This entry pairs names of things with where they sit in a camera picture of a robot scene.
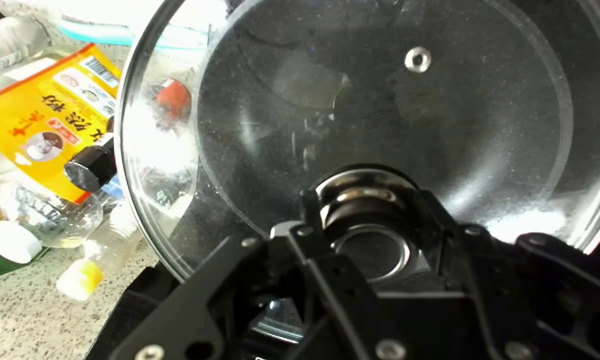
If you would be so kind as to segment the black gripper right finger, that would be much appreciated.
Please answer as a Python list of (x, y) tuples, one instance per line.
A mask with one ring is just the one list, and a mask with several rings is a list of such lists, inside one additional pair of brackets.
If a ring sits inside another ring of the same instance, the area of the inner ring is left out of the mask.
[(419, 207), (419, 244), (444, 287), (472, 299), (491, 356), (600, 360), (600, 256), (542, 232), (500, 242), (428, 190)]

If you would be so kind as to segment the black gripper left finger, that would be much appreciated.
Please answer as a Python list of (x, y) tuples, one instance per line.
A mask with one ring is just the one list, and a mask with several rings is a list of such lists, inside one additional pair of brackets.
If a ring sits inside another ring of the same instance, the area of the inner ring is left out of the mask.
[(319, 195), (272, 236), (228, 237), (185, 282), (153, 265), (87, 360), (371, 360), (358, 267), (327, 245)]

